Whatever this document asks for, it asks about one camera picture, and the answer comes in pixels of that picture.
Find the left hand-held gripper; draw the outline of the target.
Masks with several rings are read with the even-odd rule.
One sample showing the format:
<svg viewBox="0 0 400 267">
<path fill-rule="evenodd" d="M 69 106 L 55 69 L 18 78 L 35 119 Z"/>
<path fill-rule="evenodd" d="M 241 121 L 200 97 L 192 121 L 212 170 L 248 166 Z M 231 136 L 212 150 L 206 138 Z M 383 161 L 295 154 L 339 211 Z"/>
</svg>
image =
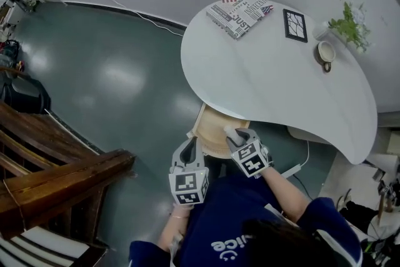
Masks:
<svg viewBox="0 0 400 267">
<path fill-rule="evenodd" d="M 203 203 L 209 187 L 208 174 L 201 141 L 187 139 L 172 154 L 169 184 L 175 202 L 178 205 Z"/>
</svg>

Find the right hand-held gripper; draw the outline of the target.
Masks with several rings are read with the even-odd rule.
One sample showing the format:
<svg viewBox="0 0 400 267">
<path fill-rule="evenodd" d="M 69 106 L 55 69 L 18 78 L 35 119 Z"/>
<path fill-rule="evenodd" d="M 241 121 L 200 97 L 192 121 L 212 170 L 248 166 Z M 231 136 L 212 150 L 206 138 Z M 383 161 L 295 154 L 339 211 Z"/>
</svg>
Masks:
<svg viewBox="0 0 400 267">
<path fill-rule="evenodd" d="M 262 170 L 273 165 L 268 149 L 262 144 L 255 130 L 237 128 L 238 138 L 226 138 L 231 157 L 248 177 L 257 176 Z"/>
</svg>

